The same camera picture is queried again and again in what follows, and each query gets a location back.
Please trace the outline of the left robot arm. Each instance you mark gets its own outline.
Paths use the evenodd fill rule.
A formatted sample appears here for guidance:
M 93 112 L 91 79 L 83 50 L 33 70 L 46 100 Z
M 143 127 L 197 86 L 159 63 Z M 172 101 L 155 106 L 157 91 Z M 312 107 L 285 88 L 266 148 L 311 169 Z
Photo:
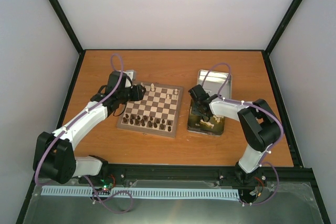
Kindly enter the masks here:
M 94 155 L 76 157 L 74 151 L 80 141 L 96 125 L 113 115 L 120 105 L 144 98 L 146 89 L 141 84 L 134 84 L 135 78 L 134 70 L 111 72 L 108 83 L 101 86 L 78 115 L 53 132 L 42 132 L 38 136 L 33 162 L 35 180 L 40 175 L 60 184 L 83 175 L 91 176 L 100 184 L 108 180 L 105 159 Z

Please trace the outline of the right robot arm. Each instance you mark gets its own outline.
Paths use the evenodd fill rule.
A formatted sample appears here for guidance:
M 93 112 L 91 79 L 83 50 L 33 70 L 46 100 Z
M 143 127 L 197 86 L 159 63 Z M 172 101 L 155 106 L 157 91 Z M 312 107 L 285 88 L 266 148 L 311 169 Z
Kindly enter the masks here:
M 193 101 L 192 113 L 208 122 L 211 117 L 229 118 L 241 124 L 247 147 L 235 165 L 239 184 L 248 184 L 262 166 L 265 156 L 283 138 L 284 128 L 268 103 L 263 99 L 254 102 L 232 100 L 220 94 L 209 95 L 198 84 L 188 91 Z

